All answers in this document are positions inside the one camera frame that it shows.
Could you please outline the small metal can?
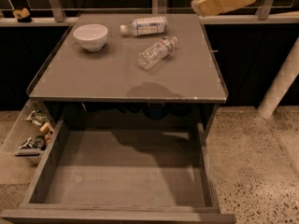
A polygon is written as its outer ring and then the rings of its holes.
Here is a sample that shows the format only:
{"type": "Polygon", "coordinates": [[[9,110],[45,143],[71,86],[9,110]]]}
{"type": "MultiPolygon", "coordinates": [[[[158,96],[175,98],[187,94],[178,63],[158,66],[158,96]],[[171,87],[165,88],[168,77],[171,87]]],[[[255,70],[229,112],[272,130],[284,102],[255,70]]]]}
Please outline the small metal can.
{"type": "Polygon", "coordinates": [[[34,141],[35,147],[42,148],[45,146],[45,137],[43,135],[38,135],[34,141]]]}

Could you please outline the metal window rail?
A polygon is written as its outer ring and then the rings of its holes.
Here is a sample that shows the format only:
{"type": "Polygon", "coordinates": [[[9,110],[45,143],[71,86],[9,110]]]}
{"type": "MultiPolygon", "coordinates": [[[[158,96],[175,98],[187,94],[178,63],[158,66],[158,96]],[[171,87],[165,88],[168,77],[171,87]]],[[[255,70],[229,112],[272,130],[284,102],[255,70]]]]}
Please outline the metal window rail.
{"type": "MultiPolygon", "coordinates": [[[[190,7],[166,7],[165,0],[151,0],[151,8],[75,8],[62,7],[62,0],[1,0],[1,25],[13,26],[72,26],[82,15],[122,17],[125,21],[133,18],[158,15],[192,14],[190,7]],[[26,7],[31,22],[18,22],[13,10],[26,7]]],[[[279,7],[277,0],[261,0],[257,7],[247,6],[215,16],[198,16],[203,24],[250,24],[250,23],[297,23],[298,0],[289,7],[279,7]]]]}

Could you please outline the clear crushed plastic bottle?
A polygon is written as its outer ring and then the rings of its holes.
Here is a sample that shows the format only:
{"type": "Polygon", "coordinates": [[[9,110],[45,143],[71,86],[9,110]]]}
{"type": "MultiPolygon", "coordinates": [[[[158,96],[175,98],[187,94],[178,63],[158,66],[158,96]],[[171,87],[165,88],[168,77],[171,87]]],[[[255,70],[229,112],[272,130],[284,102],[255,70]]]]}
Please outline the clear crushed plastic bottle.
{"type": "Polygon", "coordinates": [[[149,71],[175,49],[178,39],[175,36],[162,37],[138,54],[136,66],[149,71]]]}

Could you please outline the yellow and black object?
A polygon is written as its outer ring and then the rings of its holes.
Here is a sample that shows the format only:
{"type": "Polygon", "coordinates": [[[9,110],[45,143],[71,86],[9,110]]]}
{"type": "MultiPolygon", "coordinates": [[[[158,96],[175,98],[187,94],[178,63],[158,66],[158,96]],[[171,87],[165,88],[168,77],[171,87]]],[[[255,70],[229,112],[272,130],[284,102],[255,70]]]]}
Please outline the yellow and black object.
{"type": "Polygon", "coordinates": [[[26,7],[16,8],[13,10],[13,16],[18,22],[31,22],[30,11],[26,7]]]}

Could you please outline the white ceramic bowl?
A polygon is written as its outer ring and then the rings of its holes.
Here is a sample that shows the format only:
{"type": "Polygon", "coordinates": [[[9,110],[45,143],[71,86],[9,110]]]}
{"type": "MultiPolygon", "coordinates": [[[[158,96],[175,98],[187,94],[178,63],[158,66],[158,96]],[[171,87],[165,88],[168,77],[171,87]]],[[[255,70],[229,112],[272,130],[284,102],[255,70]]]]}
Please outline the white ceramic bowl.
{"type": "Polygon", "coordinates": [[[74,38],[87,51],[98,51],[107,42],[106,26],[101,24],[86,24],[77,28],[74,32],[74,38]]]}

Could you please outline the grey cabinet with top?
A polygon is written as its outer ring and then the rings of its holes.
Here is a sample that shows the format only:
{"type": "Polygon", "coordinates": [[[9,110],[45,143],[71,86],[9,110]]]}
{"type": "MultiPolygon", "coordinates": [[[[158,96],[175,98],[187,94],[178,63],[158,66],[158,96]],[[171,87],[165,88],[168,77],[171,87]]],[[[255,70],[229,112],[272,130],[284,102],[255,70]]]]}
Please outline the grey cabinet with top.
{"type": "Polygon", "coordinates": [[[107,43],[89,52],[73,30],[67,31],[28,87],[29,97],[43,102],[225,103],[228,91],[198,17],[167,19],[167,34],[178,44],[170,56],[144,71],[136,66],[138,54],[155,43],[156,36],[122,36],[120,25],[127,22],[122,17],[80,16],[74,26],[105,25],[107,43]]]}

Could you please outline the green crumpled wrapper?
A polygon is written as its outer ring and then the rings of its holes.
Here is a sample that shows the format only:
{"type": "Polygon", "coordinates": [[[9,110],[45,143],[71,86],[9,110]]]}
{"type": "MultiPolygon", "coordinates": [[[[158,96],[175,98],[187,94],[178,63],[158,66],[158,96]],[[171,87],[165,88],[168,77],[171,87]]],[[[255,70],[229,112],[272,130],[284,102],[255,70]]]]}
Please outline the green crumpled wrapper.
{"type": "Polygon", "coordinates": [[[32,122],[34,125],[42,126],[48,121],[48,118],[42,110],[34,110],[25,120],[32,122]]]}

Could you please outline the open grey top drawer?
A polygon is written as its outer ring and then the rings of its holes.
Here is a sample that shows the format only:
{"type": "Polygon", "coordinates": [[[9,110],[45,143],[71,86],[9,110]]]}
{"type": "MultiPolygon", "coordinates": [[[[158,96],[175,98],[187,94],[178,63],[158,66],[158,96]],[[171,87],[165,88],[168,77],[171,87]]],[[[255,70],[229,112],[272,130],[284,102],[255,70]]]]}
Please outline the open grey top drawer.
{"type": "Polygon", "coordinates": [[[235,224],[223,214],[198,107],[143,113],[67,106],[14,224],[235,224]]]}

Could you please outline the white labelled plastic bottle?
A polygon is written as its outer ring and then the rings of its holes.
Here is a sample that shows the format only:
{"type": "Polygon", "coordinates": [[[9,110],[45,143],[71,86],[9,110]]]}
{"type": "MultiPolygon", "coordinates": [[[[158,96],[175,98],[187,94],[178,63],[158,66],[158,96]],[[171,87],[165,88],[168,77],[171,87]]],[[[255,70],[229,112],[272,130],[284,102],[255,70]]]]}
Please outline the white labelled plastic bottle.
{"type": "Polygon", "coordinates": [[[129,24],[122,24],[120,31],[122,35],[157,35],[166,32],[168,25],[165,16],[139,18],[132,20],[129,24]]]}

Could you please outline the clear plastic side bin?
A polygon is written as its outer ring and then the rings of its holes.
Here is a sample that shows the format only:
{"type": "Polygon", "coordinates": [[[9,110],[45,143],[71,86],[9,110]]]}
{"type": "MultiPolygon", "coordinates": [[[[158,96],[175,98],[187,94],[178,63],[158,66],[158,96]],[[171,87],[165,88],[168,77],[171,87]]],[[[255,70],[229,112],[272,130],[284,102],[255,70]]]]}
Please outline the clear plastic side bin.
{"type": "Polygon", "coordinates": [[[3,150],[18,160],[38,165],[46,158],[48,148],[55,134],[55,126],[56,121],[46,105],[43,102],[29,99],[9,130],[4,140],[3,150]],[[32,122],[25,120],[34,110],[42,110],[48,118],[48,121],[42,126],[34,125],[32,122]],[[38,135],[45,137],[45,146],[42,148],[37,148],[34,144],[38,135]]]}

